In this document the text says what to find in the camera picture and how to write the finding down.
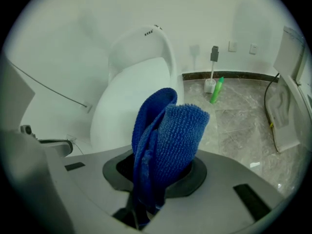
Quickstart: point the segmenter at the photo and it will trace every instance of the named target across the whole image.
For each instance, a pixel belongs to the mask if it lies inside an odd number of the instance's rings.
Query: toilet brush holder
[[[212,94],[215,90],[216,82],[214,79],[206,79],[204,85],[204,92]]]

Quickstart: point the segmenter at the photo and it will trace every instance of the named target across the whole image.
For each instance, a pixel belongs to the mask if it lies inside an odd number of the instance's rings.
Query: light switch
[[[229,41],[229,51],[236,52],[237,51],[237,42],[236,41]]]
[[[250,51],[249,51],[249,53],[255,55],[255,54],[257,54],[257,51],[258,51],[258,45],[255,44],[255,43],[252,43],[252,44],[250,45]]]

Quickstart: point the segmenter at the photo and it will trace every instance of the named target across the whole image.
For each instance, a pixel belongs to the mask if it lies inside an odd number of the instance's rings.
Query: toilet
[[[90,139],[94,152],[131,144],[137,113],[143,102],[161,88],[177,92],[183,104],[182,75],[163,30],[146,25],[122,35],[112,45],[109,82],[92,119]]]
[[[273,135],[279,152],[303,146],[312,150],[312,65],[305,39],[284,27],[274,63],[280,73],[274,95],[267,100]]]

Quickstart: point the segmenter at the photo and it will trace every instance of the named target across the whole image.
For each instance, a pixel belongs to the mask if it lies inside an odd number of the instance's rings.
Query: green cleaning bottle
[[[211,96],[211,99],[210,99],[210,103],[211,104],[214,104],[216,102],[216,99],[218,98],[218,95],[219,95],[219,92],[222,88],[222,83],[224,82],[224,77],[221,77],[219,79],[219,81],[216,83],[216,86],[214,88],[214,93],[213,93],[213,96]]]

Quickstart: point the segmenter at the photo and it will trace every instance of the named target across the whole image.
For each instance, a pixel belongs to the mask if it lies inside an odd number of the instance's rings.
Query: toilet lid
[[[124,69],[115,76],[96,107],[90,139],[94,152],[131,144],[138,111],[161,88],[171,87],[163,58],[153,58]]]

